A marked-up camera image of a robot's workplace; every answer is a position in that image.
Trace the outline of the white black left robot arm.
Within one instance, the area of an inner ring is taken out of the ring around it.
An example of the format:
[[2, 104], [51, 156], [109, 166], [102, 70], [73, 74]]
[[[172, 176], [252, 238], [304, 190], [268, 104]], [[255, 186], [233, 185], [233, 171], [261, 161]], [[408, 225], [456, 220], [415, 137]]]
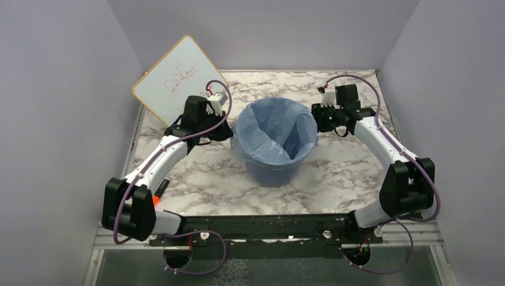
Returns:
[[164, 234], [175, 245], [186, 240], [183, 217], [171, 211], [157, 211], [155, 192], [172, 168], [200, 145], [201, 138], [225, 141], [232, 137], [227, 112], [222, 109], [228, 98], [222, 92], [187, 97], [183, 113], [165, 130], [148, 158], [124, 178], [107, 182], [101, 225], [111, 230], [114, 238], [124, 235], [143, 241], [151, 235]]

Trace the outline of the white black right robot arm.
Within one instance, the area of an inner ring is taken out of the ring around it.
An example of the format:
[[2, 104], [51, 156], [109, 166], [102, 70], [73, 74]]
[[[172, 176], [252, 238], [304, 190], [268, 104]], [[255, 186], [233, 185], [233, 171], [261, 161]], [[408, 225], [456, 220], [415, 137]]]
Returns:
[[432, 207], [434, 162], [404, 148], [373, 108], [362, 107], [356, 85], [317, 90], [322, 101], [311, 106], [317, 130], [330, 132], [344, 127], [344, 134], [364, 142], [386, 171], [379, 198], [349, 215], [343, 228], [346, 239], [357, 243], [367, 235], [368, 228]]

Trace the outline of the light blue trash bag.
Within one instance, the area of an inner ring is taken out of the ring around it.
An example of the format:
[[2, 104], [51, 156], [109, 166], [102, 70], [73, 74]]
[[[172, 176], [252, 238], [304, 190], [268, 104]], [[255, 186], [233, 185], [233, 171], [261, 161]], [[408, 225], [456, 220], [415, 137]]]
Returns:
[[231, 150], [240, 161], [287, 166], [304, 160], [317, 145], [317, 124], [310, 110], [282, 97], [248, 104], [232, 130]]

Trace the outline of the blue plastic trash bin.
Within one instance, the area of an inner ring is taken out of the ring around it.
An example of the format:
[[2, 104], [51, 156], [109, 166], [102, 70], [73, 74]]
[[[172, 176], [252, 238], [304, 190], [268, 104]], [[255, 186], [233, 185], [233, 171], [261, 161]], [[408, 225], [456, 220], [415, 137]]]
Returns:
[[287, 166], [271, 166], [255, 161], [245, 161], [245, 165], [251, 177], [260, 184], [279, 187], [287, 184], [296, 175], [303, 161]]

